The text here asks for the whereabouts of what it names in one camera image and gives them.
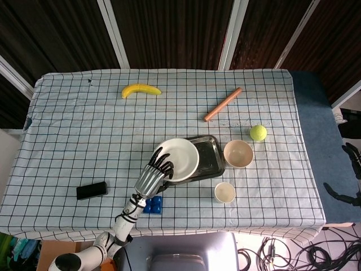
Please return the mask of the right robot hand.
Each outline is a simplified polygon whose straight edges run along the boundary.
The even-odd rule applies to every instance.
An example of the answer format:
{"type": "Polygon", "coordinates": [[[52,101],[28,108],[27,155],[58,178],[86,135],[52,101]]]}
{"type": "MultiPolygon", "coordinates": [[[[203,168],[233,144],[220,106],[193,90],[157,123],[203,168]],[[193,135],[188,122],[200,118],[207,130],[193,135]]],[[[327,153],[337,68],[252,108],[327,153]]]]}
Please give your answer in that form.
{"type": "Polygon", "coordinates": [[[345,145],[342,145],[342,149],[348,154],[356,179],[358,180],[359,191],[357,192],[356,197],[354,198],[347,195],[340,195],[335,192],[326,182],[324,182],[323,185],[327,193],[334,199],[356,207],[360,207],[360,151],[354,145],[348,142],[346,142],[345,145]]]}

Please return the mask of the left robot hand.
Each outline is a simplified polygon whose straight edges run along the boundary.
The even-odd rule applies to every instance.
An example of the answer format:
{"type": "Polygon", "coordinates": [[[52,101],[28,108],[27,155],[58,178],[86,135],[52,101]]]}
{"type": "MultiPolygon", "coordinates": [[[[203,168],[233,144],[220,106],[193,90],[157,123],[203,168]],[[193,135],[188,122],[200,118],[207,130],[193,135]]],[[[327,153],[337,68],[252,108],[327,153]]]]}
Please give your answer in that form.
{"type": "Polygon", "coordinates": [[[162,150],[163,147],[159,147],[155,151],[135,184],[135,191],[143,199],[153,198],[170,186],[170,181],[165,181],[165,178],[173,178],[174,164],[171,161],[164,162],[170,156],[169,153],[159,157],[162,150]]]}

